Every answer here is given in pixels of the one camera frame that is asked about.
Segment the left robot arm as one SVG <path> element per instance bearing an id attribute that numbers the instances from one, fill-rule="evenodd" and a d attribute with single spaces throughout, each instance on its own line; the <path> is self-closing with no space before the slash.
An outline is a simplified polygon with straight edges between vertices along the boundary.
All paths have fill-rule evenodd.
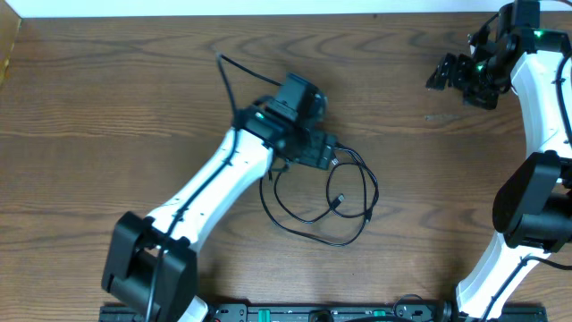
<path id="1" fill-rule="evenodd" d="M 203 321 L 198 255 L 232 204 L 277 158 L 326 169 L 335 138 L 316 128 L 327 98 L 290 73 L 275 96 L 235 109 L 213 156 L 173 197 L 140 217 L 115 224 L 101 287 L 148 321 Z"/>

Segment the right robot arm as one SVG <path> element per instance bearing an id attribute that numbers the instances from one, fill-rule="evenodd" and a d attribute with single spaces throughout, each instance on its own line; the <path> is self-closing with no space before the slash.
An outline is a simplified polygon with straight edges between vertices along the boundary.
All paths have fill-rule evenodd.
<path id="1" fill-rule="evenodd" d="M 526 159 L 497 192 L 494 233 L 471 273 L 455 287 L 440 321 L 537 321 L 542 307 L 505 304 L 532 269 L 571 241 L 571 41 L 540 25 L 537 1 L 503 5 L 490 24 L 470 35 L 469 55 L 445 55 L 427 89 L 455 88 L 464 103 L 496 108 L 513 91 L 521 108 Z"/>

